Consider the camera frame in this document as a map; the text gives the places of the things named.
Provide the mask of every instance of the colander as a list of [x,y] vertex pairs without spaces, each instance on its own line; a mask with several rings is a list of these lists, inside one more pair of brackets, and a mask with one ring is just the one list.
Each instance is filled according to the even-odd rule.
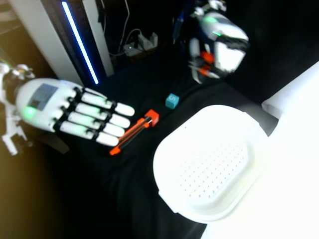
[[208,223],[229,215],[268,163],[268,137],[248,114],[208,106],[158,146],[154,177],[175,213]]

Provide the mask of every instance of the teal die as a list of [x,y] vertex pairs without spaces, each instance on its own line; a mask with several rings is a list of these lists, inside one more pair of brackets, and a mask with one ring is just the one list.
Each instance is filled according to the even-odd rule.
[[170,94],[165,101],[165,106],[174,110],[175,107],[177,106],[179,101],[179,97],[174,95],[174,94]]

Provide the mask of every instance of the glowing blue light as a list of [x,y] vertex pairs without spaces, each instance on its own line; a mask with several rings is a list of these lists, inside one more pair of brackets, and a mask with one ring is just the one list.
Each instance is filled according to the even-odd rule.
[[65,11],[65,14],[66,14],[66,16],[67,16],[67,18],[68,18],[68,20],[69,20],[69,23],[70,23],[70,25],[71,25],[71,28],[72,28],[73,33],[74,33],[74,35],[75,35],[75,38],[76,38],[76,40],[77,40],[77,42],[78,42],[78,44],[79,44],[79,47],[80,47],[80,49],[81,49],[81,51],[82,51],[82,54],[83,54],[84,59],[85,59],[85,61],[86,61],[86,64],[87,64],[88,67],[89,67],[89,70],[90,70],[90,72],[91,72],[91,75],[92,75],[92,77],[93,77],[93,80],[94,80],[95,84],[98,84],[98,83],[99,83],[98,78],[97,78],[96,75],[95,75],[95,72],[94,72],[94,70],[93,70],[92,64],[91,64],[90,59],[89,59],[89,57],[88,57],[88,54],[86,53],[86,50],[85,50],[84,45],[83,45],[83,42],[82,42],[82,40],[81,40],[81,38],[80,38],[78,29],[76,28],[76,25],[75,25],[75,23],[74,23],[73,17],[72,17],[72,15],[71,15],[71,12],[70,12],[68,3],[66,3],[65,1],[63,1],[63,2],[62,2],[62,6],[63,6],[63,9],[64,9],[64,11]]

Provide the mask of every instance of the black fabric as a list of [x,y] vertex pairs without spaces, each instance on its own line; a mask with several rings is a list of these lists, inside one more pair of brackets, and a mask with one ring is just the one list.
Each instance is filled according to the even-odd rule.
[[[216,104],[245,110],[260,122],[267,134],[277,123],[260,106],[221,80],[212,80],[204,85],[195,83],[187,68],[187,59],[173,49],[158,52],[116,74],[103,81],[96,90],[110,99],[133,106],[136,114],[132,122],[149,109],[160,115],[156,127],[144,130],[123,153],[114,157],[106,155],[109,148],[95,142],[60,135],[69,145],[77,164],[86,171],[87,180],[92,180],[98,190],[97,212],[90,220],[99,224],[93,224],[94,230],[91,229],[94,233],[98,230],[106,235],[116,231],[120,234],[119,238],[201,237],[205,225],[174,214],[158,195],[153,176],[153,156],[158,144],[197,111]],[[180,97],[175,110],[165,107],[165,99],[170,93]]]

